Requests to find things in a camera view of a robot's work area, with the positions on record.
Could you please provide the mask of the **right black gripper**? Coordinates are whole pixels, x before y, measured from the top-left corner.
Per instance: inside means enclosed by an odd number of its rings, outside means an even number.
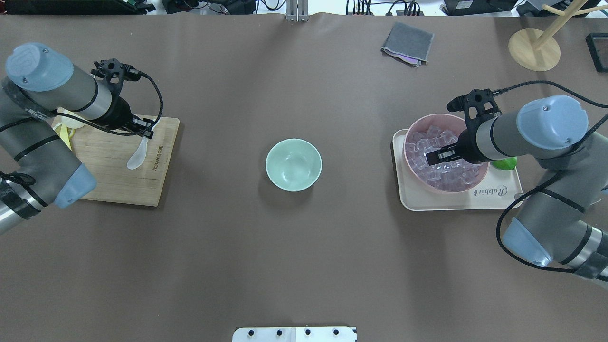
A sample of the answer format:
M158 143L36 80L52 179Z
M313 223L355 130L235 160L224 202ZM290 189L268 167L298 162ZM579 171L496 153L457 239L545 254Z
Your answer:
M439 150L425 154L428 165L437 165L444 162L453 162L463 159L470 164L481 164L481 152L477 145L476 130L462 131L456 145L447 145Z

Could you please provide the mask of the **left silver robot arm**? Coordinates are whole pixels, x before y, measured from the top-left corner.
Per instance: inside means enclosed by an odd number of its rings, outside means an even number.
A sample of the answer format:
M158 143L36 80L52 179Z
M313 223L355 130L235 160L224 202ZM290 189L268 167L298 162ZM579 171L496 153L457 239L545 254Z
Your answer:
M97 180L48 123L64 117L119 136L150 139L156 121L131 112L124 81L150 76L119 60L94 63L91 72L39 42L16 47L1 81L0 143L19 168L1 173L1 231L7 232L55 204L66 208Z

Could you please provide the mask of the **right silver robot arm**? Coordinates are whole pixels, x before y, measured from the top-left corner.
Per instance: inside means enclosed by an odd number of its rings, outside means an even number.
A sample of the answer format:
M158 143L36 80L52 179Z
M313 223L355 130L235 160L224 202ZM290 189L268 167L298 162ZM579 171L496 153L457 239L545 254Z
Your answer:
M545 169L538 185L515 199L496 225L501 249L525 266L571 274L607 286L607 231L583 221L607 193L603 117L589 126L581 95L552 95L502 114L499 91L475 89L447 104L462 111L458 141L427 155L430 165L463 159L473 164L532 156Z

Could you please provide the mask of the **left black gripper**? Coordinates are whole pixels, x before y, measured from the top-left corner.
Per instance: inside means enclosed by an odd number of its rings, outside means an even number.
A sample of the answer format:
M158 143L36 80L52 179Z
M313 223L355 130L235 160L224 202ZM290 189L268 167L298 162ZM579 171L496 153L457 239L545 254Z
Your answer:
M120 129L144 139L152 139L154 135L154 120L133 117L128 102L121 97L113 100L104 117L104 127L108 130Z

